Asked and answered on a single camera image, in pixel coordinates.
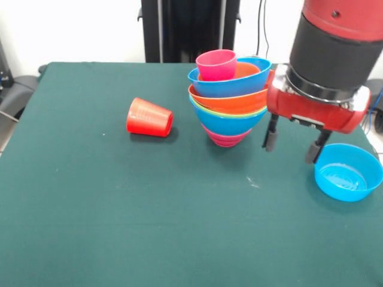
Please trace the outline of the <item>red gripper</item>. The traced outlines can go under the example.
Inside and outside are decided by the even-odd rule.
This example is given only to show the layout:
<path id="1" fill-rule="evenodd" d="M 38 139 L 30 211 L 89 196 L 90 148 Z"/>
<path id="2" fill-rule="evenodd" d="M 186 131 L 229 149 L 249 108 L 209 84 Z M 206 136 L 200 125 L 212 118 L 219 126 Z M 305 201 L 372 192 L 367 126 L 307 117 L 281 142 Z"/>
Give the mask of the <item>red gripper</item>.
<path id="1" fill-rule="evenodd" d="M 279 116 L 291 121 L 297 120 L 306 126 L 321 130 L 318 138 L 311 143 L 305 163 L 315 164 L 332 132 L 349 134 L 361 122 L 370 102 L 370 90 L 361 86 L 354 96 L 344 103 L 323 102 L 302 96 L 293 90 L 287 78 L 288 65 L 279 64 L 269 81 L 267 107 L 271 114 L 268 129 L 262 145 L 271 152 L 278 137 L 276 125 Z"/>

